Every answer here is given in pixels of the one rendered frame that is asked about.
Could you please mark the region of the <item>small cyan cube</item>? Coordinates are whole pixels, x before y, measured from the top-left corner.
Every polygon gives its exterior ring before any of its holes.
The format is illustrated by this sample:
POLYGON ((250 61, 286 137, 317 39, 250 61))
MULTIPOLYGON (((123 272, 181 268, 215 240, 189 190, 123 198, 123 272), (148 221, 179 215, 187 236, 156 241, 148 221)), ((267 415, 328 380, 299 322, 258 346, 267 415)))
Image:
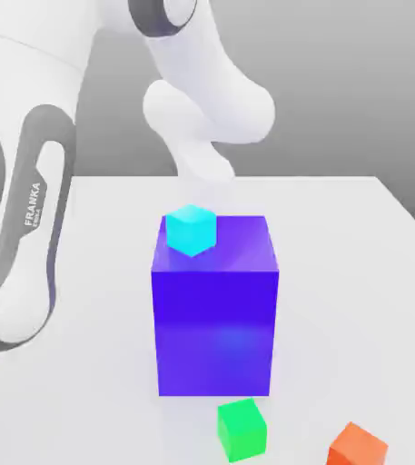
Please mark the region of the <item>small cyan cube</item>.
POLYGON ((217 216, 214 212, 187 204, 165 216, 167 245, 190 257, 217 243, 217 216))

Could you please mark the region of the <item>small green cube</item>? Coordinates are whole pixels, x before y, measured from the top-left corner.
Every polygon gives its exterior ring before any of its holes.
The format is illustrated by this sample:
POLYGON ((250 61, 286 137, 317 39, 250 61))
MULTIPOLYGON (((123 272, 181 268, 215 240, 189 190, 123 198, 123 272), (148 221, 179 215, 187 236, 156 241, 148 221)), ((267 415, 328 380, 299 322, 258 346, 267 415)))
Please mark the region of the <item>small green cube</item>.
POLYGON ((217 435, 230 463, 263 454, 268 429, 253 398, 217 408, 217 435))

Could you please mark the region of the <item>small orange cube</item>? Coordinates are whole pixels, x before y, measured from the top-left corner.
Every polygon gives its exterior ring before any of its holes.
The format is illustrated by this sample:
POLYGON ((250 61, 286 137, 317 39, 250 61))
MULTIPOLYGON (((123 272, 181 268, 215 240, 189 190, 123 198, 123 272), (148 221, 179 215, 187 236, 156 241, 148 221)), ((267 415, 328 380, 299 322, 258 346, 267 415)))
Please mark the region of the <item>small orange cube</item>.
POLYGON ((325 465, 384 465, 388 444, 349 422, 329 447, 325 465))

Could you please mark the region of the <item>large blue box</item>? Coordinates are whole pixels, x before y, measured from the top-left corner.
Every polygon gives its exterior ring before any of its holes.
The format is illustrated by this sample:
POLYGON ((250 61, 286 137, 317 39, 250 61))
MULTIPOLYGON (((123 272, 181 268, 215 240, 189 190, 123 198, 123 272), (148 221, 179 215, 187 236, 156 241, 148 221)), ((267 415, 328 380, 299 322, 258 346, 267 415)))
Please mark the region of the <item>large blue box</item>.
POLYGON ((162 396, 270 392, 279 266, 266 219, 220 216, 217 243, 195 257, 161 226, 151 269, 162 396))

